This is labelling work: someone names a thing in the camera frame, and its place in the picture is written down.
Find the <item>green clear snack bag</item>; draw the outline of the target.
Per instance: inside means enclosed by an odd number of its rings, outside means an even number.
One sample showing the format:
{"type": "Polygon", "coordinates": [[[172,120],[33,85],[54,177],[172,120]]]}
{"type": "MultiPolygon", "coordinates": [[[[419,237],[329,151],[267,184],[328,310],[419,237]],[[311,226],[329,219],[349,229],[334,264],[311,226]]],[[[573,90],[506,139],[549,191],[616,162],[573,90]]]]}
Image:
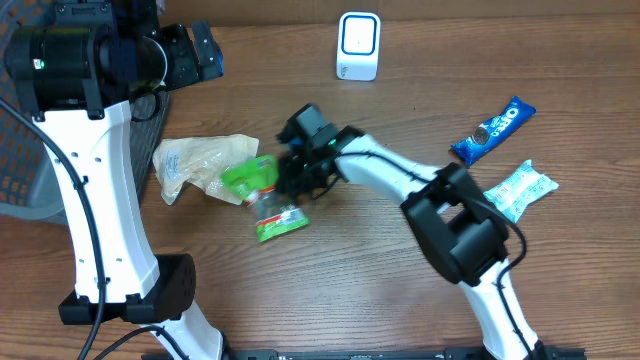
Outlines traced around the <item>green clear snack bag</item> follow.
{"type": "Polygon", "coordinates": [[[260,242],[309,224],[304,212],[276,191],[278,179],[278,159],[272,155],[251,159],[221,175],[224,187],[255,213],[256,236],[260,242]]]}

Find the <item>beige paper snack bag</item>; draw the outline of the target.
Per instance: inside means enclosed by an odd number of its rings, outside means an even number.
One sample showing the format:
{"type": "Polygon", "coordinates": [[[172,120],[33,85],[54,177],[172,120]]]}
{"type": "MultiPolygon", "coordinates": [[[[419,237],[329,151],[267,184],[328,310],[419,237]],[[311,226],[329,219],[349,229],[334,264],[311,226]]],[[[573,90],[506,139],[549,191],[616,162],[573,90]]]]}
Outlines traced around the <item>beige paper snack bag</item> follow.
{"type": "Polygon", "coordinates": [[[258,147],[258,139],[243,134],[163,139],[152,157],[162,199],[172,205],[187,184],[207,196],[240,205],[242,200],[224,187],[221,175],[255,158],[258,147]]]}

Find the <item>light teal snack packet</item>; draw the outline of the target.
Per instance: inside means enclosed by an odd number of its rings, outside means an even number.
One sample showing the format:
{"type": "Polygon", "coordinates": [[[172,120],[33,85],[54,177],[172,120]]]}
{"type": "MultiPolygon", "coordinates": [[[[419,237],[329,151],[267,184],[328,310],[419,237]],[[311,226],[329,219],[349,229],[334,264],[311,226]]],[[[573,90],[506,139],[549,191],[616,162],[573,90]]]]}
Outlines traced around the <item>light teal snack packet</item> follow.
{"type": "Polygon", "coordinates": [[[528,159],[484,195],[506,218],[517,223],[530,204],[558,188],[558,183],[536,171],[528,159]]]}

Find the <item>blue snack packet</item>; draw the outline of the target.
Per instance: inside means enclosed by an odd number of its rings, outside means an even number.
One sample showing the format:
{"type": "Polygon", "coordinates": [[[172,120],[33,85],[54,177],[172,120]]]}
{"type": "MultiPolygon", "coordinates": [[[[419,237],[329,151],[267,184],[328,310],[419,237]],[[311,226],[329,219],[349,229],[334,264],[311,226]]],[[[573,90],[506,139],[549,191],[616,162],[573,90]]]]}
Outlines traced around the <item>blue snack packet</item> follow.
{"type": "Polygon", "coordinates": [[[470,136],[453,144],[451,148],[465,165],[470,167],[503,143],[536,112],[535,107],[513,96],[499,115],[478,125],[470,136]]]}

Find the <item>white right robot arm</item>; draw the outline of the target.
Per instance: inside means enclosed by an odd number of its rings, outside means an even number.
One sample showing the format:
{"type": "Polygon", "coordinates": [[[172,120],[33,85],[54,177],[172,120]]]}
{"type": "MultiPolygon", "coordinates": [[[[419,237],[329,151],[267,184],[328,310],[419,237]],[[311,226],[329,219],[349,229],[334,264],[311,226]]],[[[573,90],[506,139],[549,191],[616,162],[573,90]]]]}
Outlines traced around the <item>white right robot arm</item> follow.
{"type": "Polygon", "coordinates": [[[292,200],[319,198],[338,180],[362,185],[397,205],[427,262],[463,292],[494,359],[538,359],[542,344],[528,325],[509,272],[523,256],[505,246],[517,226],[462,166],[409,160],[352,126],[338,129],[314,104],[294,113],[277,136],[286,146],[276,189],[292,200]]]}

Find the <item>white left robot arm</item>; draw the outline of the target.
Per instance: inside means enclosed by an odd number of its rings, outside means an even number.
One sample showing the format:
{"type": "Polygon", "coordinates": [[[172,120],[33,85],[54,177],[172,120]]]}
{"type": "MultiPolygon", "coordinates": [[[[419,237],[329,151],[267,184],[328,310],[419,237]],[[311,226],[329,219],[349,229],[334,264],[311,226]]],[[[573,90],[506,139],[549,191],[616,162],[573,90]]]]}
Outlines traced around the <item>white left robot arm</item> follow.
{"type": "Polygon", "coordinates": [[[119,318],[175,359],[220,359],[222,333],[195,300],[189,254],[155,254],[131,164],[133,103],[219,78],[209,24],[161,26],[153,1],[56,1],[46,25],[15,30],[3,54],[18,102],[12,114],[45,145],[76,264],[59,306],[67,325],[119,318]]]}

